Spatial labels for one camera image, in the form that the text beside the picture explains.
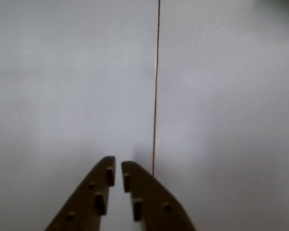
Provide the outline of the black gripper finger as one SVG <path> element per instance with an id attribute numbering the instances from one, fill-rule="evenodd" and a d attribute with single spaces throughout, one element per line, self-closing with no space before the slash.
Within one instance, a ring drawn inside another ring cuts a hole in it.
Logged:
<path id="1" fill-rule="evenodd" d="M 148 171 L 133 161 L 121 163 L 124 192 L 130 194 L 132 215 L 143 231 L 194 231 L 177 199 Z"/>
<path id="2" fill-rule="evenodd" d="M 47 231 L 98 231 L 107 213 L 109 188 L 115 185 L 116 159 L 102 158 L 74 190 Z"/>

